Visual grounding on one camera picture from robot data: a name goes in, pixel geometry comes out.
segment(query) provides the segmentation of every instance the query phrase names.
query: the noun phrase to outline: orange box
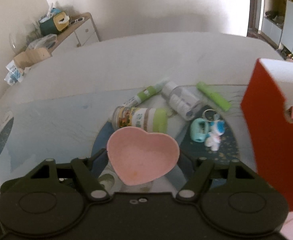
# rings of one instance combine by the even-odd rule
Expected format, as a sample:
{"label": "orange box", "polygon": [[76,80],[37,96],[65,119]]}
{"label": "orange box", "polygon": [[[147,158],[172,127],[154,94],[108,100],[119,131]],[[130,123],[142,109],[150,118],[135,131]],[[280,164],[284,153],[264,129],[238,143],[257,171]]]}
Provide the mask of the orange box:
{"label": "orange box", "polygon": [[293,211],[293,63],[258,59],[241,107],[258,174],[284,195]]}

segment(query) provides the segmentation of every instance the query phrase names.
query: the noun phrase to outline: small toy figure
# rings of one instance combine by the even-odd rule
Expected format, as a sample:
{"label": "small toy figure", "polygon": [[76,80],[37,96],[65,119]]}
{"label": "small toy figure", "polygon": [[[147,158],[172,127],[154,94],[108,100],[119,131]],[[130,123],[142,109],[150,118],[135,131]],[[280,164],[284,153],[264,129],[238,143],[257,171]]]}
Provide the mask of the small toy figure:
{"label": "small toy figure", "polygon": [[205,146],[211,147],[211,151],[216,152],[221,143],[220,136],[225,133],[224,121],[214,120],[209,123],[211,131],[208,133],[208,138],[205,140]]}

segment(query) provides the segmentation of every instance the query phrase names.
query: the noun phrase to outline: heart-shaped bowl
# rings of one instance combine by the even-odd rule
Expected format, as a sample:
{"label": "heart-shaped bowl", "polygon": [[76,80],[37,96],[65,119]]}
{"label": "heart-shaped bowl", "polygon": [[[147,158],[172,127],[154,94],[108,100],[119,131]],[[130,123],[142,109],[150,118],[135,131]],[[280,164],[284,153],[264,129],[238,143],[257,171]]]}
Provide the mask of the heart-shaped bowl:
{"label": "heart-shaped bowl", "polygon": [[180,155],[179,145],[171,136],[132,126],[115,131],[106,149],[112,167],[128,186],[162,177],[174,168]]}

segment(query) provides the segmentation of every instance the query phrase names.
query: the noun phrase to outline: teal keychain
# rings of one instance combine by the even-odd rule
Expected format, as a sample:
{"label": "teal keychain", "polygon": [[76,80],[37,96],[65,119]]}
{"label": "teal keychain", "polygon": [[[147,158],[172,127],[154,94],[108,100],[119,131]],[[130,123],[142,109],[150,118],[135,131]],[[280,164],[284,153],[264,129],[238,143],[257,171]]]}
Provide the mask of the teal keychain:
{"label": "teal keychain", "polygon": [[204,142],[209,132],[208,121],[203,118],[195,119],[190,126],[190,136],[195,142]]}

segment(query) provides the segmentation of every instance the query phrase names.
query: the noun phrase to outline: plastic bag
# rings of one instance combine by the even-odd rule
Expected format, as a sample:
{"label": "plastic bag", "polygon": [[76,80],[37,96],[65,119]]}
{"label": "plastic bag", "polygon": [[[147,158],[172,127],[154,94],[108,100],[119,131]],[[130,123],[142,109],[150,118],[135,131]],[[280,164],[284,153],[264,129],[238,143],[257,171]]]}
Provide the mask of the plastic bag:
{"label": "plastic bag", "polygon": [[50,48],[56,42],[57,35],[49,34],[35,41],[32,41],[27,49]]}
{"label": "plastic bag", "polygon": [[10,86],[13,86],[13,85],[17,82],[17,79],[14,77],[14,75],[13,75],[11,72],[9,72],[9,73],[6,75],[6,77],[5,77],[4,80],[5,80],[6,83],[7,83],[8,85],[10,85]]}
{"label": "plastic bag", "polygon": [[24,71],[15,65],[14,60],[7,64],[6,68],[17,81],[22,82]]}

